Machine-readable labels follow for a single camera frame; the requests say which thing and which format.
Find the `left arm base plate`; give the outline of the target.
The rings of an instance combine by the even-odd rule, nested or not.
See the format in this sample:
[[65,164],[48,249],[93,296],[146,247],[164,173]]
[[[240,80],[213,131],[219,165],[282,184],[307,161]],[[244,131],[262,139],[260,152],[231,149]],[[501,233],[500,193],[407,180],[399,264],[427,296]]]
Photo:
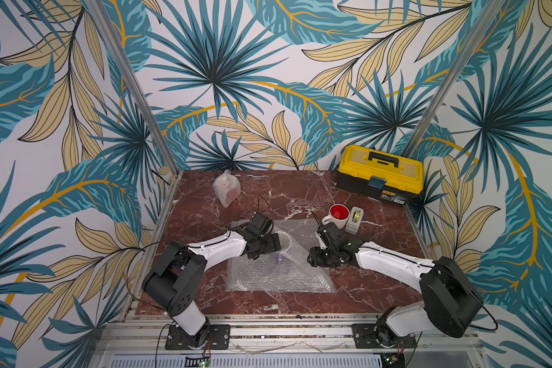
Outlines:
[[211,351],[228,350],[231,337],[231,326],[228,324],[204,323],[196,334],[189,335],[177,325],[170,327],[165,349],[167,351],[201,350],[209,348]]

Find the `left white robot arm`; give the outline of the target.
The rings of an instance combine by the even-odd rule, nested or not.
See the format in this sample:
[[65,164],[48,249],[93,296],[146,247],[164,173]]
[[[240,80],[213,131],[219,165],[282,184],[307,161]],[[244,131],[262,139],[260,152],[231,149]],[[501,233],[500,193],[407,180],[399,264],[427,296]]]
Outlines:
[[151,267],[142,290],[186,336],[203,337],[208,331],[208,318],[194,299],[205,272],[229,259],[246,256],[256,260],[281,251],[273,226],[272,219],[256,213],[213,239],[190,244],[172,241]]

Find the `clear bubble wrap sheet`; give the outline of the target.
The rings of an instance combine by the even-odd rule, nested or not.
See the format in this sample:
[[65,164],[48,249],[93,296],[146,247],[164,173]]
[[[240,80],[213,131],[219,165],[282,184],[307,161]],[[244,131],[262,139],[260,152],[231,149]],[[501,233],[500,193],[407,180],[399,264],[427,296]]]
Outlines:
[[237,177],[226,170],[213,182],[213,190],[216,198],[224,208],[228,208],[239,196],[241,196],[241,184]]
[[274,222],[281,251],[252,260],[244,255],[228,260],[227,291],[301,292],[334,294],[329,271],[308,263],[309,251],[318,245],[317,224],[311,219]]

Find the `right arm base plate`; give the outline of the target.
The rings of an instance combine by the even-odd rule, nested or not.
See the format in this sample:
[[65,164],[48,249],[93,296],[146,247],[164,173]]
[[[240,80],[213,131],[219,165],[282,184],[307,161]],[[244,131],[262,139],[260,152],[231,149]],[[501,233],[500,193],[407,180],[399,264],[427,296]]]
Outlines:
[[398,337],[389,328],[378,324],[352,324],[352,338],[357,349],[415,348],[416,338]]

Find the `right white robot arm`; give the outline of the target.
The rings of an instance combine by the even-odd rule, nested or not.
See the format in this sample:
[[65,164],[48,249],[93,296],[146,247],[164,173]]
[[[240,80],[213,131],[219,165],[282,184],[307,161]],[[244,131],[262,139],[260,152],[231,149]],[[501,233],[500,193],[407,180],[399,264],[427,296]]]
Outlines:
[[475,286],[450,258],[422,259],[358,237],[349,239],[333,224],[319,225],[316,237],[319,246],[308,256],[311,266],[375,271],[421,294],[421,301],[390,308],[377,320],[374,340],[379,345],[393,347],[411,334],[431,330],[462,337],[484,307]]

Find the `lavender mug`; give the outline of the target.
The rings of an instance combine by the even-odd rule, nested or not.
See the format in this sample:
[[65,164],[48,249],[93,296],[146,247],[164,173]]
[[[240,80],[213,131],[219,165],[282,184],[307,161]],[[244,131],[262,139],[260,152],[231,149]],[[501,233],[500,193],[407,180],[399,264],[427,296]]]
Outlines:
[[262,254],[264,255],[282,253],[288,247],[287,244],[282,243],[281,235],[277,232],[267,234],[262,242]]

